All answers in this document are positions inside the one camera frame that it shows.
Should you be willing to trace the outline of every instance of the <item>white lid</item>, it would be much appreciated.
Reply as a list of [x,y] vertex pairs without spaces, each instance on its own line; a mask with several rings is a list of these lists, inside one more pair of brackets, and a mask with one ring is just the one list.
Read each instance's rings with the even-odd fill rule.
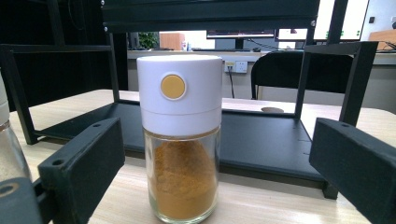
[[7,120],[9,120],[8,99],[0,69],[0,125],[6,123]]
[[183,136],[209,132],[221,122],[222,59],[208,55],[137,59],[143,127]]

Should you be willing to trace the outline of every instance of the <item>table surface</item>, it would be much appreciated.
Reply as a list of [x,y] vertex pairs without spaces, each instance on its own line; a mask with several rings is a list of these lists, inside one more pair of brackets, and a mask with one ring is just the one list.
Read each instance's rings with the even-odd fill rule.
[[[138,93],[120,91],[121,99],[138,100]],[[30,108],[37,130],[50,127],[113,102],[112,92],[99,90]],[[271,106],[292,112],[294,104],[223,99],[223,108],[261,111]],[[313,136],[317,117],[338,119],[340,106],[304,105],[302,121]],[[10,121],[23,153],[38,178],[37,165],[62,145],[40,141],[25,143],[15,112]],[[357,127],[396,147],[396,115],[384,110],[363,108]],[[90,223],[161,223],[151,212],[145,161],[126,158],[95,210]],[[369,223],[339,194],[336,201],[324,199],[320,189],[311,189],[236,175],[219,175],[219,199],[214,213],[203,223]]]

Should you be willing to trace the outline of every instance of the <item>power outlet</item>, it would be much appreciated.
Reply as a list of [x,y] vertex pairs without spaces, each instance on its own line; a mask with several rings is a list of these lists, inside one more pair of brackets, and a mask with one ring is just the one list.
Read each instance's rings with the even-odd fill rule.
[[235,62],[235,73],[247,73],[248,62]]
[[224,72],[228,73],[230,71],[228,67],[231,67],[231,72],[235,72],[235,61],[225,61]]

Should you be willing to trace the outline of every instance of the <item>green plant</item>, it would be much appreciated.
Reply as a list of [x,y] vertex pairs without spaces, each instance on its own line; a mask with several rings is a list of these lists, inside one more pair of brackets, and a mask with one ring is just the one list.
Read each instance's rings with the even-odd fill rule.
[[153,32],[139,32],[139,44],[145,49],[154,49],[158,47],[158,34]]

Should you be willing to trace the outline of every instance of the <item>jar bottom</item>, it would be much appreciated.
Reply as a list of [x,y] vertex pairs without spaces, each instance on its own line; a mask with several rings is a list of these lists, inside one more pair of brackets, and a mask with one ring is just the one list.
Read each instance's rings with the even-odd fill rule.
[[150,205],[151,205],[152,211],[154,212],[154,215],[157,218],[159,218],[161,221],[165,222],[165,223],[175,223],[175,224],[195,224],[195,223],[200,223],[203,220],[205,220],[207,217],[209,217],[210,214],[213,213],[213,211],[215,210],[216,204],[217,204],[217,194],[216,194],[212,205],[204,213],[202,213],[200,216],[193,217],[193,218],[188,218],[188,219],[174,219],[174,218],[171,218],[171,217],[167,217],[164,214],[161,214],[158,211],[158,208],[156,206],[155,200],[151,196],[151,194],[149,194],[149,197],[150,197],[150,199],[149,199]]

